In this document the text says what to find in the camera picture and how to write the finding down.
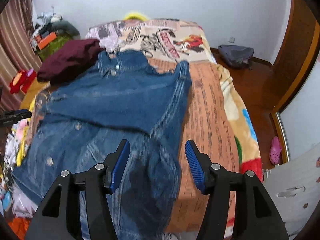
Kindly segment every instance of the pink shoe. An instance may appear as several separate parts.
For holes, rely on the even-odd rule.
[[[279,163],[281,150],[282,150],[282,147],[280,145],[279,138],[277,136],[275,136],[272,139],[271,149],[270,149],[270,153],[269,153],[269,159],[273,165],[276,165]]]

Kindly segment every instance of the maroon pillow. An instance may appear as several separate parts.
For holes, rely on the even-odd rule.
[[[97,39],[68,41],[42,63],[37,80],[51,85],[71,82],[90,68],[103,50]]]

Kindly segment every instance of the gray bag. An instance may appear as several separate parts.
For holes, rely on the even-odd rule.
[[[253,48],[237,45],[220,45],[218,50],[221,58],[233,68],[249,67],[249,59],[254,53]]]

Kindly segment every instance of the bed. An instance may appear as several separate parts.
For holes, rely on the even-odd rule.
[[[247,109],[229,71],[216,63],[204,31],[197,23],[177,19],[116,21],[90,28],[85,38],[99,39],[100,46],[109,52],[141,50],[159,72],[171,71],[177,62],[187,60],[193,84],[182,142],[192,138],[212,161],[234,172],[253,170],[262,180],[259,146]],[[48,84],[34,81],[21,104],[21,108],[29,108],[37,95],[29,125],[31,137],[42,118],[39,109],[52,90]],[[195,188],[183,148],[179,162],[180,191],[166,230],[194,232],[200,228],[208,197]],[[234,213],[235,193],[231,192],[226,236],[232,232]]]

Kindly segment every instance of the pink curtain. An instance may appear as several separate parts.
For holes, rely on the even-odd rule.
[[[22,92],[11,95],[9,83],[18,70],[38,71],[41,61],[33,52],[29,38],[32,25],[32,0],[10,0],[0,14],[0,85],[3,94],[0,110],[19,109]]]

